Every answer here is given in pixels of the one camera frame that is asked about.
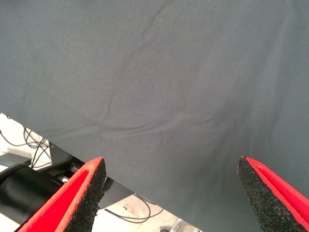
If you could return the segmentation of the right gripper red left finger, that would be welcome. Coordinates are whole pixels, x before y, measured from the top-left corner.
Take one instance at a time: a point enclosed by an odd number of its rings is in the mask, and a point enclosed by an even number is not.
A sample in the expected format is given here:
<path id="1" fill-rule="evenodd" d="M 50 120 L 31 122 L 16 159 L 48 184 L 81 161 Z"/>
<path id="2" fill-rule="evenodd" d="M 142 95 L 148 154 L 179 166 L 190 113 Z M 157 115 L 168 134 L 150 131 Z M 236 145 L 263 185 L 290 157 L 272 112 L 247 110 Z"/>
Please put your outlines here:
<path id="1" fill-rule="evenodd" d="M 88 161 L 18 231 L 92 231 L 105 177 L 103 157 Z"/>

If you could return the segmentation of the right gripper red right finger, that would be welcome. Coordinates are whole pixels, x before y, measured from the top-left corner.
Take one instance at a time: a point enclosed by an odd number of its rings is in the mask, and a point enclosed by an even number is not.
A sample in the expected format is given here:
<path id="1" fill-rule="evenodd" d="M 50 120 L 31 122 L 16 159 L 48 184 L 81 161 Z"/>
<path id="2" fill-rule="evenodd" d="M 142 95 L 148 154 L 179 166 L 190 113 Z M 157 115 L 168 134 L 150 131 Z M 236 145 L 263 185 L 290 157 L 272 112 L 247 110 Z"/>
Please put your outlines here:
<path id="1" fill-rule="evenodd" d="M 309 230 L 309 200 L 267 166 L 242 156 L 238 175 L 263 231 Z"/>

